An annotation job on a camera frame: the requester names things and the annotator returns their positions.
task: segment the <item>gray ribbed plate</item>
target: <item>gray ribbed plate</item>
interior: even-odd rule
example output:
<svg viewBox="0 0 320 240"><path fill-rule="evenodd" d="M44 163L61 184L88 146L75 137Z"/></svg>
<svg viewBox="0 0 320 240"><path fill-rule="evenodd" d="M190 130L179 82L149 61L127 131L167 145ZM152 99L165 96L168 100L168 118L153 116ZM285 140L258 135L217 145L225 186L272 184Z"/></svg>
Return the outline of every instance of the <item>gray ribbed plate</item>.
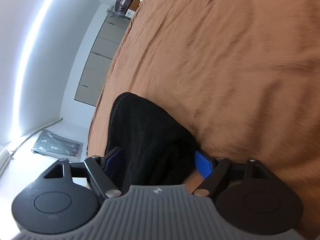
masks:
<svg viewBox="0 0 320 240"><path fill-rule="evenodd" d="M211 199L190 194L184 185L131 186L105 200L86 225L61 235L22 231L15 240L303 240L295 231L258 236L227 223Z"/></svg>

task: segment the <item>black cloth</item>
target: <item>black cloth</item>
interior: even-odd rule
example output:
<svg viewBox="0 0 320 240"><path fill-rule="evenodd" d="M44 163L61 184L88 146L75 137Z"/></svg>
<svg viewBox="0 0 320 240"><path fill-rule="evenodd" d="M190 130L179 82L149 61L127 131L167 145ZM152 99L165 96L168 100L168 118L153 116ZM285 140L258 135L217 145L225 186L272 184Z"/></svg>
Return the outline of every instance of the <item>black cloth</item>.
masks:
<svg viewBox="0 0 320 240"><path fill-rule="evenodd" d="M126 92L111 110L106 153L124 150L123 166L112 177L123 192L130 185L175 185L195 169L197 143L164 109Z"/></svg>

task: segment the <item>suitcase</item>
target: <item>suitcase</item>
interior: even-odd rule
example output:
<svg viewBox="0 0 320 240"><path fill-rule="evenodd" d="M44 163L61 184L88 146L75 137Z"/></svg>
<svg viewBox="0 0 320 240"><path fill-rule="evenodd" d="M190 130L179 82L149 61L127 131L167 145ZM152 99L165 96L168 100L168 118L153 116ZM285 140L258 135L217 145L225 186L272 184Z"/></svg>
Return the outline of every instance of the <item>suitcase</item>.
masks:
<svg viewBox="0 0 320 240"><path fill-rule="evenodd" d="M114 13L116 15L125 15L133 0L116 0Z"/></svg>

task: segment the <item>black garment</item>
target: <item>black garment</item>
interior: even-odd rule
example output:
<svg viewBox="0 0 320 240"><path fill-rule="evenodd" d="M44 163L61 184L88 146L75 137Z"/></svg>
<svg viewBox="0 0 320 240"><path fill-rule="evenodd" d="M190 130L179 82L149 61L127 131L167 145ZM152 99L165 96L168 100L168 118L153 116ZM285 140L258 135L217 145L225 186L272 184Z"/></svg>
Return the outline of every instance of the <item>black garment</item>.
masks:
<svg viewBox="0 0 320 240"><path fill-rule="evenodd" d="M112 177L123 192L130 185L175 185L195 169L197 143L191 133L164 109L132 93L119 95L112 107L106 153L125 153Z"/></svg>

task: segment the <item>brown bedsheet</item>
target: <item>brown bedsheet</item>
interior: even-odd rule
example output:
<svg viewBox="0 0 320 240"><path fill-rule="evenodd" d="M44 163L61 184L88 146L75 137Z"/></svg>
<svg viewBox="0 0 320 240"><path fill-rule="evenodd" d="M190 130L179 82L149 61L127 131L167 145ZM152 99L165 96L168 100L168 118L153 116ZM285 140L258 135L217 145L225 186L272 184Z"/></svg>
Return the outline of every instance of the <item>brown bedsheet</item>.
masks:
<svg viewBox="0 0 320 240"><path fill-rule="evenodd" d="M320 0L144 0L92 120L104 155L114 99L163 107L211 156L257 158L302 198L320 233ZM202 178L187 179L189 190Z"/></svg>

